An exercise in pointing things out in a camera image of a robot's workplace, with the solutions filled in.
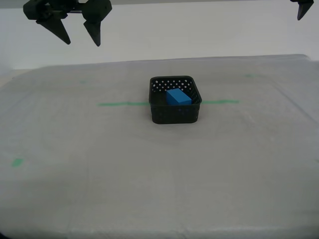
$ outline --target black basket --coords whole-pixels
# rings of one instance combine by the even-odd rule
[[[191,105],[171,106],[166,102],[166,91],[181,89],[191,98]],[[154,123],[194,123],[198,119],[201,96],[190,76],[154,77],[150,82],[149,103]]]

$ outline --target basket rim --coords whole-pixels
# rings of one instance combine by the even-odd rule
[[[189,78],[192,83],[193,83],[193,86],[195,87],[195,90],[198,94],[198,98],[199,98],[199,103],[197,104],[192,104],[192,105],[176,105],[176,106],[197,106],[197,105],[200,105],[202,103],[202,98],[201,98],[201,95],[200,95],[200,92],[197,88],[197,85],[194,81],[194,79],[191,77],[191,76],[156,76],[156,77],[153,77],[150,79],[150,92],[149,92],[149,104],[152,106],[157,106],[157,107],[175,107],[175,106],[169,106],[169,105],[156,105],[156,104],[152,104],[151,103],[151,93],[152,93],[152,81],[153,80],[156,80],[156,79],[165,79],[165,78]]]

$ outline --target green tape mark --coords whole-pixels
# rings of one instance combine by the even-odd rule
[[[149,105],[148,102],[114,102],[114,103],[99,103],[97,106],[104,106],[104,107],[114,107],[114,106],[147,106]]]
[[[205,105],[216,105],[216,104],[238,104],[237,100],[219,100],[219,101],[203,101]],[[118,106],[148,106],[148,102],[114,102],[114,103],[99,103],[99,107],[118,107]]]
[[[238,104],[236,100],[219,100],[219,101],[203,101],[202,104],[214,105],[214,104]]]
[[[260,75],[260,74],[246,74],[245,77],[247,77],[247,78],[255,78],[255,77],[263,77],[263,76]]]
[[[23,163],[23,159],[22,159],[22,158],[16,158],[16,159],[12,162],[11,166],[12,166],[13,168],[16,168],[16,167],[19,167],[20,165],[22,165],[22,163]]]

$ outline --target perforated basket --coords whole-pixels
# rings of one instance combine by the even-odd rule
[[[166,91],[181,89],[191,100],[191,105],[171,106],[166,102]],[[154,123],[194,123],[198,119],[201,96],[190,76],[154,77],[150,82],[149,103]]]

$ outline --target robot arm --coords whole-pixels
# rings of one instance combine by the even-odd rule
[[[298,20],[301,20],[301,18],[304,17],[304,15],[307,13],[310,7],[314,4],[314,0],[290,0],[290,1],[298,2],[299,4],[299,11],[297,16]]]
[[[290,0],[299,4],[297,19],[304,17],[313,0]],[[70,44],[70,38],[61,19],[65,19],[68,13],[82,13],[86,19],[85,28],[97,46],[101,45],[101,22],[112,10],[110,0],[88,0],[79,3],[79,0],[30,0],[23,6],[23,12],[30,20],[42,25],[66,44]]]

